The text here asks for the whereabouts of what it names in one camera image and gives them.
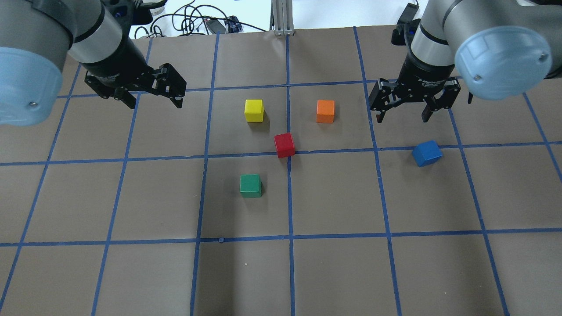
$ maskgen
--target blue plastic cap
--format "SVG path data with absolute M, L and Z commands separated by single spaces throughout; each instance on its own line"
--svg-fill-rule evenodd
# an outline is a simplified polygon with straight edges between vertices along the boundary
M 501 100 L 537 85 L 549 73 L 548 42 L 520 26 L 499 26 L 472 35 L 457 50 L 455 64 L 477 97 Z
M 50 60 L 0 47 L 0 125 L 41 123 L 51 114 L 61 86 L 62 74 Z
M 414 148 L 412 155 L 414 156 L 418 167 L 430 165 L 439 160 L 439 158 L 443 157 L 443 153 L 435 141 L 429 141 L 417 145 L 416 148 Z

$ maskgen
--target white floor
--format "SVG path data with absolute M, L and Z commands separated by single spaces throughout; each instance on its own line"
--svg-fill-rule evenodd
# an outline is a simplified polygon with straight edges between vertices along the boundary
M 293 0 L 293 21 L 295 29 L 344 28 L 348 26 L 392 25 L 398 21 L 402 11 L 415 0 Z M 421 17 L 428 0 L 419 0 L 420 10 L 416 18 Z M 187 0 L 168 0 L 165 13 L 174 13 L 179 7 L 189 3 Z M 226 15 L 235 15 L 240 22 L 269 29 L 271 2 L 269 0 L 196 0 L 193 4 L 210 4 L 223 10 Z M 202 7 L 204 15 L 220 17 L 221 13 L 210 7 Z M 179 26 L 182 18 L 176 19 Z M 162 28 L 164 35 L 177 36 L 181 32 L 172 28 L 171 17 L 160 19 L 156 25 Z M 131 37 L 136 27 L 132 28 Z M 245 26 L 244 32 L 257 31 Z

